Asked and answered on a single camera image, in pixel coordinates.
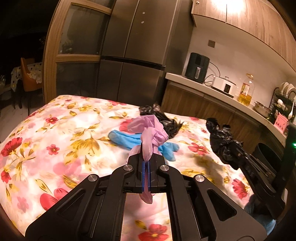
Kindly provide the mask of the dark grey refrigerator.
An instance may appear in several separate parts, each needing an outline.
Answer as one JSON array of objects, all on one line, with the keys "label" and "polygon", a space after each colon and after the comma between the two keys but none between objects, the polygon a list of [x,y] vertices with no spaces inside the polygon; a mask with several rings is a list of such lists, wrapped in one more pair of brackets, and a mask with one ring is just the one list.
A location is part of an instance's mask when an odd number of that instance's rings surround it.
[{"label": "dark grey refrigerator", "polygon": [[183,71],[192,1],[116,1],[99,66],[97,97],[136,106],[161,103],[167,73]]}]

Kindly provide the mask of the wooden glass sliding door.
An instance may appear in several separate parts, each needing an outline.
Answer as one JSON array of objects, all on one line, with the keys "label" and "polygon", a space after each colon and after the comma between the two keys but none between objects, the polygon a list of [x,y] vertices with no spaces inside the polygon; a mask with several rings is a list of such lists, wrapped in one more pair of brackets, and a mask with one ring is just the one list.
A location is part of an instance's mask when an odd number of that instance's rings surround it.
[{"label": "wooden glass sliding door", "polygon": [[59,95],[95,97],[102,46],[114,1],[59,1],[43,54],[46,103]]}]

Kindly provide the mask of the wooden cabinets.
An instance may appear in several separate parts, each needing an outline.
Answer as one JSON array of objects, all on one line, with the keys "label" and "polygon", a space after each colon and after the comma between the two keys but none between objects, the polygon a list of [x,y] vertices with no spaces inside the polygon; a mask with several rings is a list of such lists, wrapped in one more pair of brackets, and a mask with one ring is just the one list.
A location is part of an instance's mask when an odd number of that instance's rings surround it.
[{"label": "wooden cabinets", "polygon": [[243,111],[226,104],[208,94],[169,81],[161,104],[167,113],[200,119],[216,118],[220,125],[231,126],[234,139],[243,142],[243,147],[252,153],[258,143],[269,146],[280,158],[284,145],[259,121]]},{"label": "wooden cabinets", "polygon": [[295,70],[295,38],[267,1],[193,1],[196,27],[224,33],[259,51],[272,49]]}]

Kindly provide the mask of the wooden lower cabinets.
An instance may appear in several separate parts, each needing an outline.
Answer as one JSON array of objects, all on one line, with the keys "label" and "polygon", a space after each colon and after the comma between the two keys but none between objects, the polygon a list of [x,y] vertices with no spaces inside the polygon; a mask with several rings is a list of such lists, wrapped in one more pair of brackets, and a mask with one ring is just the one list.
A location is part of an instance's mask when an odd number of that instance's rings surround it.
[{"label": "wooden lower cabinets", "polygon": [[259,121],[243,111],[226,104],[208,94],[169,81],[161,104],[167,113],[200,119],[216,118],[220,125],[231,126],[234,139],[243,142],[243,147],[252,153],[258,143],[269,146],[280,158],[284,145]]}]

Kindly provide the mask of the floral tablecloth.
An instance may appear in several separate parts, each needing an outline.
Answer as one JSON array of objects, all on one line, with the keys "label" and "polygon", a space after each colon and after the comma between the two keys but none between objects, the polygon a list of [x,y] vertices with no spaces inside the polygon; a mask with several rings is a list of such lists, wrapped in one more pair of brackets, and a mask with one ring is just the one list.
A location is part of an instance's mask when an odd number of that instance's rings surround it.
[{"label": "floral tablecloth", "polygon": [[[90,174],[106,176],[127,162],[129,150],[108,134],[126,133],[139,116],[137,106],[61,95],[11,128],[1,142],[1,240],[24,240],[28,226]],[[205,120],[169,114],[183,125],[171,139],[179,149],[170,166],[183,175],[204,175],[239,206],[252,190],[241,171],[213,153]]]}]

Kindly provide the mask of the steel bowl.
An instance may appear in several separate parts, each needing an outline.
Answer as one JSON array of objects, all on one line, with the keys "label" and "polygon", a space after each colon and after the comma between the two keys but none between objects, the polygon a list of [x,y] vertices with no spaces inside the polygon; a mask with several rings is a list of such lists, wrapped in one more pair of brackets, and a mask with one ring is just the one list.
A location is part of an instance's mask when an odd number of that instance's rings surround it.
[{"label": "steel bowl", "polygon": [[253,110],[256,111],[258,114],[260,114],[261,116],[263,116],[264,118],[268,118],[271,114],[270,109],[258,101],[254,102]]}]

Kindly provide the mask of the black plastic bag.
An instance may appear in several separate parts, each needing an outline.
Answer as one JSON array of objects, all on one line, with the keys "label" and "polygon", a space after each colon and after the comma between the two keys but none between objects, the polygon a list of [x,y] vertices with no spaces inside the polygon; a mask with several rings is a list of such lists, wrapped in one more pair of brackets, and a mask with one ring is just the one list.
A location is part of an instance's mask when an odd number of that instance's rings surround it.
[{"label": "black plastic bag", "polygon": [[174,138],[183,126],[182,122],[177,122],[175,119],[168,118],[161,110],[160,105],[157,103],[154,103],[152,106],[140,106],[139,112],[140,115],[155,115],[159,122],[163,125],[164,130],[168,134],[169,139]]},{"label": "black plastic bag", "polygon": [[223,164],[230,165],[234,170],[238,170],[239,167],[232,156],[230,145],[235,143],[243,147],[243,142],[234,140],[231,126],[224,124],[220,127],[216,118],[207,118],[206,128],[210,133],[210,146],[214,154]]}]

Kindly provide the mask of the black trash bin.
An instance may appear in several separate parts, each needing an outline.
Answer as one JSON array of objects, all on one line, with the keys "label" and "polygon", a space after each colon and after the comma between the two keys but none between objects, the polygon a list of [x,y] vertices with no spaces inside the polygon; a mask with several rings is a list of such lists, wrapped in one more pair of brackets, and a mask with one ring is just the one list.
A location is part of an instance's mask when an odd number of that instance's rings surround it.
[{"label": "black trash bin", "polygon": [[262,162],[269,170],[276,174],[286,163],[266,144],[258,143],[252,155]]}]

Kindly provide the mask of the white rice cooker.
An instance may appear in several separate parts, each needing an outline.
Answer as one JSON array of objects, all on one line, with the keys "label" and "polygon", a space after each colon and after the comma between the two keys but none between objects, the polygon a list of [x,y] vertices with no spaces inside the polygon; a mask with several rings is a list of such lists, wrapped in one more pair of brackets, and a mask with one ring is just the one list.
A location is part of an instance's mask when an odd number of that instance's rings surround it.
[{"label": "white rice cooker", "polygon": [[213,78],[211,88],[225,94],[228,97],[234,98],[237,85],[230,81],[227,76],[224,78],[216,76]]}]

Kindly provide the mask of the black air fryer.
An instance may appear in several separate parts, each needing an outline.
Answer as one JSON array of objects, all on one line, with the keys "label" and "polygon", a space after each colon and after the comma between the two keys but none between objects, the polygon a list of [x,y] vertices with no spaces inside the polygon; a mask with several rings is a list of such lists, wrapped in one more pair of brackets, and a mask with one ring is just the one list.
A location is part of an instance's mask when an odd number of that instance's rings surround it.
[{"label": "black air fryer", "polygon": [[192,52],[185,71],[185,77],[198,83],[204,83],[209,62],[208,57]]}]

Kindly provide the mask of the blue glove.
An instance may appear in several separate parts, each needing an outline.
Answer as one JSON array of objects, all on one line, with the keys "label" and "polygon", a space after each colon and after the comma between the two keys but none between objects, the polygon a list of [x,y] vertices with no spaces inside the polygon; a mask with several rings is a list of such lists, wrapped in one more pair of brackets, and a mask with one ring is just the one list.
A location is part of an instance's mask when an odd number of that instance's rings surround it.
[{"label": "blue glove", "polygon": [[114,130],[108,134],[108,137],[116,145],[129,149],[130,156],[138,154],[142,148],[145,161],[148,161],[152,154],[159,154],[168,161],[175,161],[174,152],[180,149],[178,144],[167,142],[168,134],[165,131],[154,128],[146,128],[142,133],[132,135]]}]

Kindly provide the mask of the cooking oil bottle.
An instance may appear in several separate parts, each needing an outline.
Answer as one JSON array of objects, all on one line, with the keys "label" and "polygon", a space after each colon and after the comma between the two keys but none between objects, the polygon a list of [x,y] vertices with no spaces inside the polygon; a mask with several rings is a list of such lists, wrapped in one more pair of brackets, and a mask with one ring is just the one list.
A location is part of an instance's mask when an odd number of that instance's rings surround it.
[{"label": "cooking oil bottle", "polygon": [[249,106],[254,93],[253,75],[246,73],[247,78],[244,80],[238,97],[238,102],[245,106]]}]

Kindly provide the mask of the purple glove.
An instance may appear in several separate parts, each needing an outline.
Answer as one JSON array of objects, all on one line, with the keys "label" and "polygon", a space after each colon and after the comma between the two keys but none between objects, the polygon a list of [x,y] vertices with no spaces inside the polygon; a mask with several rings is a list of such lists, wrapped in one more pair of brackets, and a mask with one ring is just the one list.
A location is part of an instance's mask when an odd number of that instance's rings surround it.
[{"label": "purple glove", "polygon": [[160,166],[165,165],[165,158],[159,151],[169,139],[163,124],[155,115],[141,115],[132,120],[127,127],[128,132],[139,136],[128,156],[128,166],[132,166],[135,174],[135,192],[147,204],[152,203],[152,195],[165,186],[157,177]]}]

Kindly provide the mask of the orange chair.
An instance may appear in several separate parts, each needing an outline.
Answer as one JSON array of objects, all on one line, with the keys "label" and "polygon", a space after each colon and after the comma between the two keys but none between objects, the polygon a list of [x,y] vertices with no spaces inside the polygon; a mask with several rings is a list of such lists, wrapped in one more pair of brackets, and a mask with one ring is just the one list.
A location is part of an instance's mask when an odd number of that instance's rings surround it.
[{"label": "orange chair", "polygon": [[26,63],[26,59],[24,58],[21,58],[21,73],[23,89],[25,92],[32,92],[42,89],[41,83],[37,83],[35,79],[29,77],[30,72]]}]

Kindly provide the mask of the wall socket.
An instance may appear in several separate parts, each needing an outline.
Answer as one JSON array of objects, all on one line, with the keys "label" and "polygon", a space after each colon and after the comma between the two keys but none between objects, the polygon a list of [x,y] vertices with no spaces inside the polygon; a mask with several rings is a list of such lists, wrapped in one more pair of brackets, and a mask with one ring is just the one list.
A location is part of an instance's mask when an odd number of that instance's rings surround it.
[{"label": "wall socket", "polygon": [[211,48],[215,48],[215,44],[216,44],[215,41],[212,41],[212,40],[208,41],[208,46],[211,47]]}]

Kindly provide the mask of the wooden upper cabinets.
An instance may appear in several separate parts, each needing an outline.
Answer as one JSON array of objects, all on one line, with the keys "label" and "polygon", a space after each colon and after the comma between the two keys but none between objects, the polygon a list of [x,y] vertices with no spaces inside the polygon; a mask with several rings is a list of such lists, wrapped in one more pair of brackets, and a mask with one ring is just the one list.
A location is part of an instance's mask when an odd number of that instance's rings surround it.
[{"label": "wooden upper cabinets", "polygon": [[267,1],[193,1],[196,27],[224,33],[259,51],[272,49],[295,70],[295,38]]}]

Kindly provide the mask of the black dish rack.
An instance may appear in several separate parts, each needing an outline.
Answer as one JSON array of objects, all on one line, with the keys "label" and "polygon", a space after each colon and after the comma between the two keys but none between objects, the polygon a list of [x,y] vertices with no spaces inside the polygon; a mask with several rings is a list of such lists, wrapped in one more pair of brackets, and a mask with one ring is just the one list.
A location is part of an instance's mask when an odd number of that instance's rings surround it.
[{"label": "black dish rack", "polygon": [[295,119],[295,86],[291,83],[284,82],[273,91],[269,109],[271,114],[268,119],[275,123],[279,114],[283,115],[288,121],[293,122]]}]

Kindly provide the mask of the pink utensil holder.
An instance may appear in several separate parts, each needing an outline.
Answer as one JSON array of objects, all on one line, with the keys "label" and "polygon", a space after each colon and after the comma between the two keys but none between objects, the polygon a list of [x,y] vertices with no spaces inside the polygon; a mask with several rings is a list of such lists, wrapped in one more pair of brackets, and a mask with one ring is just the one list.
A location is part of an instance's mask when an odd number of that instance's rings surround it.
[{"label": "pink utensil holder", "polygon": [[277,115],[277,118],[276,118],[275,123],[273,124],[273,126],[277,130],[279,130],[281,133],[284,133],[286,128],[287,128],[287,124],[288,124],[288,119],[284,115],[279,113]]}]

